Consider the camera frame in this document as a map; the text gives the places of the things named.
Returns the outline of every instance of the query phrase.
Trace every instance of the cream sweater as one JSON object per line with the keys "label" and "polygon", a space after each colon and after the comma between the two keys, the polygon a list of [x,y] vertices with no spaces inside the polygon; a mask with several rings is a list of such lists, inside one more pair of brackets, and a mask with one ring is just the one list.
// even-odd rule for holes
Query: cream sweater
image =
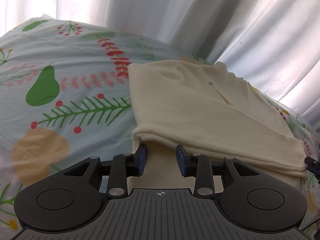
{"label": "cream sweater", "polygon": [[[225,64],[165,60],[131,64],[128,72],[137,122],[132,132],[133,151],[141,141],[173,149],[183,144],[188,152],[212,159],[236,157],[295,187],[299,187],[300,177],[306,176],[302,141],[294,138],[279,113],[247,81],[229,73]],[[161,156],[151,156],[146,172],[152,166],[154,174],[162,170],[168,179],[181,180],[170,176],[163,165],[156,171],[154,162]],[[148,177],[145,186],[133,179],[129,187],[154,187],[155,178]]]}

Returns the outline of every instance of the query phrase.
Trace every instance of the black clamp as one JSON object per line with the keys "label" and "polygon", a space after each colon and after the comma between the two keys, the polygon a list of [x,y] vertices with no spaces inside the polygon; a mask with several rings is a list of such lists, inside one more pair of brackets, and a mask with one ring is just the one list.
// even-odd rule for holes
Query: black clamp
{"label": "black clamp", "polygon": [[[108,200],[128,196],[127,177],[141,176],[146,160],[141,144],[135,154],[93,156],[26,187],[14,202],[21,226],[57,232],[88,223]],[[106,193],[99,192],[102,176],[109,176]]]}
{"label": "black clamp", "polygon": [[305,164],[308,165],[307,170],[313,173],[320,184],[320,162],[311,157],[304,159]]}

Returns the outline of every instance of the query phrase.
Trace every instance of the red leaf print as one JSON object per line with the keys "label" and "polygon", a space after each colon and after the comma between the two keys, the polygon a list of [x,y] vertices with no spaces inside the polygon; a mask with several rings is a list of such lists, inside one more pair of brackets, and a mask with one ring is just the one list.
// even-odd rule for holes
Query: red leaf print
{"label": "red leaf print", "polygon": [[73,86],[75,89],[78,89],[79,85],[76,82],[77,82],[77,77],[73,77],[71,79],[71,86]]}
{"label": "red leaf print", "polygon": [[100,82],[97,80],[97,76],[95,75],[95,74],[90,74],[90,78],[92,79],[92,81],[93,81],[93,83],[94,83],[94,85],[96,86],[96,87],[101,87],[101,84],[100,84]]}
{"label": "red leaf print", "polygon": [[118,78],[114,72],[111,72],[111,76],[113,76],[113,78],[117,80],[119,83],[124,84],[124,81],[121,78]]}
{"label": "red leaf print", "polygon": [[129,58],[127,58],[127,57],[119,57],[119,58],[117,58],[117,57],[111,57],[110,59],[115,59],[115,60],[129,60]]}
{"label": "red leaf print", "polygon": [[120,72],[117,74],[117,77],[121,77],[121,76],[129,77],[127,72]]}
{"label": "red leaf print", "polygon": [[116,54],[115,51],[109,51],[109,52],[107,52],[107,55],[108,55],[108,56],[113,56],[113,55],[115,55],[115,54]]}
{"label": "red leaf print", "polygon": [[114,43],[112,43],[112,42],[106,42],[106,43],[103,43],[103,44],[101,45],[101,47],[105,47],[105,46],[107,46],[107,45],[114,45]]}
{"label": "red leaf print", "polygon": [[119,70],[119,69],[128,70],[128,68],[126,67],[116,67],[116,70]]}
{"label": "red leaf print", "polygon": [[116,50],[116,51],[109,51],[109,52],[107,52],[107,55],[108,56],[113,56],[113,55],[120,55],[120,54],[124,54],[124,52],[123,51],[121,51],[121,50]]}
{"label": "red leaf print", "polygon": [[108,40],[110,40],[110,39],[101,39],[101,40],[98,40],[97,42],[99,43],[101,41],[108,41]]}
{"label": "red leaf print", "polygon": [[106,48],[105,50],[108,50],[108,49],[119,49],[117,47],[110,47],[110,48]]}
{"label": "red leaf print", "polygon": [[112,82],[110,79],[108,79],[108,76],[107,76],[106,73],[101,72],[100,75],[101,75],[103,81],[104,81],[108,86],[113,87],[113,86],[115,85],[114,82]]}
{"label": "red leaf print", "polygon": [[83,76],[83,77],[81,78],[81,83],[82,83],[82,85],[83,85],[84,87],[86,87],[87,89],[90,89],[91,86],[90,86],[90,84],[89,84],[87,81],[85,81],[85,79],[86,79],[86,76]]}

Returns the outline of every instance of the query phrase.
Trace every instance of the white curtain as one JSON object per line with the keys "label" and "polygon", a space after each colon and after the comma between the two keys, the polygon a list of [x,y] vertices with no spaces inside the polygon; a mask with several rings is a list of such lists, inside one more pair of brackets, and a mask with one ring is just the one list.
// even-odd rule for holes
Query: white curtain
{"label": "white curtain", "polygon": [[320,0],[0,0],[0,36],[42,14],[222,61],[320,128]]}

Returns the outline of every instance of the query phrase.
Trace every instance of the green leaf print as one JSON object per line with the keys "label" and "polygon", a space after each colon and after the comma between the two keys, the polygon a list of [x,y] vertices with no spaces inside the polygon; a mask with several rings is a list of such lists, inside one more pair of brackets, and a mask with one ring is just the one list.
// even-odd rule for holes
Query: green leaf print
{"label": "green leaf print", "polygon": [[36,22],[30,23],[29,25],[25,26],[22,29],[22,31],[23,32],[30,31],[30,30],[34,29],[35,27],[37,27],[39,24],[46,23],[47,21],[49,21],[49,20],[41,20],[41,21],[36,21]]}
{"label": "green leaf print", "polygon": [[73,101],[70,101],[72,105],[71,107],[73,107],[74,110],[72,110],[69,106],[62,104],[61,102],[61,105],[59,105],[59,107],[51,109],[53,116],[43,113],[45,119],[37,122],[36,124],[47,123],[47,126],[49,126],[50,124],[54,126],[56,122],[60,120],[59,127],[62,128],[65,120],[68,117],[72,117],[68,124],[70,125],[71,123],[73,123],[75,118],[80,115],[82,116],[82,119],[78,124],[79,127],[88,117],[89,118],[87,120],[87,125],[89,125],[96,116],[97,124],[99,124],[102,119],[104,119],[104,122],[108,123],[107,126],[109,126],[121,113],[131,107],[131,105],[128,104],[124,98],[120,98],[121,103],[119,103],[116,98],[112,98],[114,103],[111,103],[104,97],[103,94],[99,94],[98,97],[93,97],[93,100],[88,97],[85,97],[85,99],[87,100],[87,102],[81,100],[81,105],[77,105]]}

